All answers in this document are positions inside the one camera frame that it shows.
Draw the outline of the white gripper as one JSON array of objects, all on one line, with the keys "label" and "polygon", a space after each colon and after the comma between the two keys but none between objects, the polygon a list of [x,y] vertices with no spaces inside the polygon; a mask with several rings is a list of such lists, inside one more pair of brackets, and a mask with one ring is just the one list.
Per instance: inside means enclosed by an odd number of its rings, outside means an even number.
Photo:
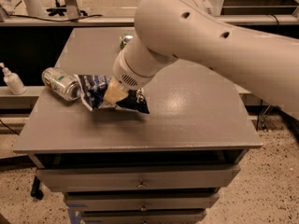
[{"label": "white gripper", "polygon": [[123,50],[113,64],[113,76],[104,95],[104,100],[111,104],[125,99],[128,96],[128,89],[141,89],[154,78],[154,75],[139,75],[125,60]]}]

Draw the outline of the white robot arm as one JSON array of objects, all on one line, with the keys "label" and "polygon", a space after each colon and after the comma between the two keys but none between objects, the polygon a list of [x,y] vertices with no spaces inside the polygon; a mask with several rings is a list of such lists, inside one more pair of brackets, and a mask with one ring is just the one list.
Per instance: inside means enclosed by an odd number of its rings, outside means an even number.
[{"label": "white robot arm", "polygon": [[115,104],[178,59],[199,63],[299,119],[299,42],[219,21],[207,0],[142,0],[135,34],[113,64]]}]

